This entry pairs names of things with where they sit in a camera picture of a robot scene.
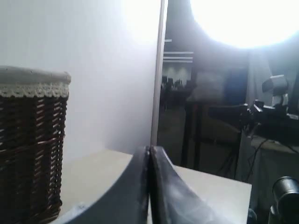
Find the bright light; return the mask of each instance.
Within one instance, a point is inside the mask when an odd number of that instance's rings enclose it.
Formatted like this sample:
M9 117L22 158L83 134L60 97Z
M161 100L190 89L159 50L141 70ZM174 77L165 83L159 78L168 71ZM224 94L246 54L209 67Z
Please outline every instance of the bright light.
M192 13L214 40L239 48L284 41L299 30L298 0L190 0Z

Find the dark gray curved object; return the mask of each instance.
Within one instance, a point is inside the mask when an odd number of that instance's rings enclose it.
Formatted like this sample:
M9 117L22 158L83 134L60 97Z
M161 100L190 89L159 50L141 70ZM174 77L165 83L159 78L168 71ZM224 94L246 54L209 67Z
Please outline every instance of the dark gray curved object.
M162 147L151 147L150 154L150 204L154 224L232 224L187 186Z
M149 159L150 147L137 149L115 184L86 211L66 223L146 224L149 202Z

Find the wicker basket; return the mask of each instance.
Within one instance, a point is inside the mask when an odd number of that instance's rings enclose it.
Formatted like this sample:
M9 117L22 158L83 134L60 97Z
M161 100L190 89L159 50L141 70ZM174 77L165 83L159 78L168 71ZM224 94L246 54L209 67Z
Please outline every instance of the wicker basket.
M0 66L0 223L46 223L60 200L67 73Z

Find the basket lid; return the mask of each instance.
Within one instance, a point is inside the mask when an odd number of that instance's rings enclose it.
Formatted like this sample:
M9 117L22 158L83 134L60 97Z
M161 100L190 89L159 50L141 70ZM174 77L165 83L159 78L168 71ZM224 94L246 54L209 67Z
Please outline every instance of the basket lid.
M0 66L2 97L68 97L71 76L14 66Z

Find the white tabletop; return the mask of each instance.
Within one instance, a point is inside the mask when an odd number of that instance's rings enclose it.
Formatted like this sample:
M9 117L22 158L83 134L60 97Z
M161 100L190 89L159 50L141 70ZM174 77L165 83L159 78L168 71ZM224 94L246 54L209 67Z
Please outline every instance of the white tabletop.
M131 157L102 150L63 164L60 215L80 202L95 202L113 185ZM219 214L234 224L246 224L251 185L186 168L175 169L190 188Z

